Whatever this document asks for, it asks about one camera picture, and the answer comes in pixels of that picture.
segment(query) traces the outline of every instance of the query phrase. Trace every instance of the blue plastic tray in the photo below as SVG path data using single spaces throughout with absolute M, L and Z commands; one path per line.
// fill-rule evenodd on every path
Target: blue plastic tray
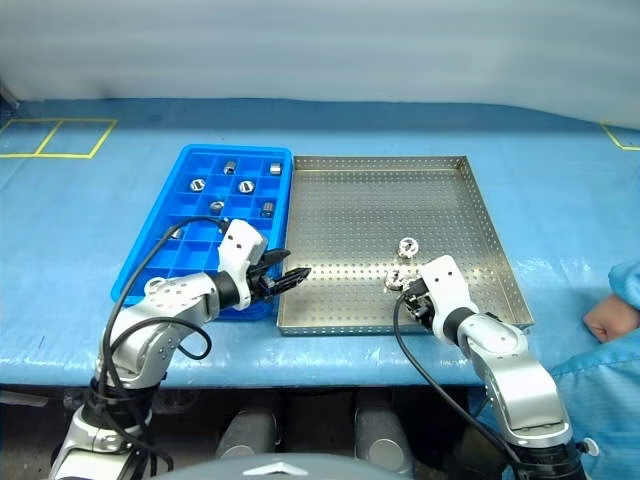
M 236 162 L 235 172 L 225 175 L 223 168 L 230 160 Z M 271 163 L 281 164 L 280 175 L 269 173 Z M 292 165 L 291 152 L 284 148 L 230 145 L 188 145 L 183 148 L 111 289 L 113 301 L 118 299 L 133 270 L 167 229 L 193 215 L 246 220 L 268 239 L 268 249 L 283 247 Z M 206 182 L 200 193 L 194 193 L 190 188 L 191 181 L 197 178 Z M 255 183 L 253 193 L 242 194 L 238 191 L 238 183 L 242 180 Z M 218 215 L 209 208 L 216 200 L 224 201 L 224 208 Z M 265 202 L 275 204 L 271 218 L 260 216 Z M 217 272 L 221 240 L 222 234 L 212 223 L 196 222 L 185 227 L 180 239 L 169 239 L 151 260 L 125 305 L 133 305 L 142 299 L 144 285 L 150 278 Z M 279 274 L 280 268 L 272 273 Z M 227 309 L 220 318 L 262 318 L 272 313 L 274 308 L 277 308 L 274 304 L 259 302 L 242 312 Z

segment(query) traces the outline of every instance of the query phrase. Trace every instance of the stainless steel tray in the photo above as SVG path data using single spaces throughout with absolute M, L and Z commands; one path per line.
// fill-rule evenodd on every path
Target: stainless steel tray
M 450 254 L 482 311 L 533 323 L 466 157 L 295 157 L 285 266 L 313 271 L 283 295 L 281 331 L 390 333 L 397 293 L 384 279 L 407 236 L 420 244 L 416 273 Z M 414 324 L 406 312 L 401 322 Z

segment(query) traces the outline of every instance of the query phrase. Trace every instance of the blue protective suit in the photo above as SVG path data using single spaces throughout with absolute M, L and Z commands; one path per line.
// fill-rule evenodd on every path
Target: blue protective suit
M 618 297 L 640 309 L 640 261 L 615 266 L 609 283 Z M 597 457 L 582 456 L 591 478 L 640 479 L 640 329 L 572 357 L 551 374 L 574 438 L 591 437 L 600 448 Z M 488 415 L 485 408 L 481 419 L 495 426 Z

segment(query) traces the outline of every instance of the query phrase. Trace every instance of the blue sleeve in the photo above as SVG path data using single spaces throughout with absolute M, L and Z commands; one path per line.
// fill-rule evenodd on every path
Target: blue sleeve
M 609 272 L 609 284 L 613 293 L 640 310 L 640 260 L 613 267 Z

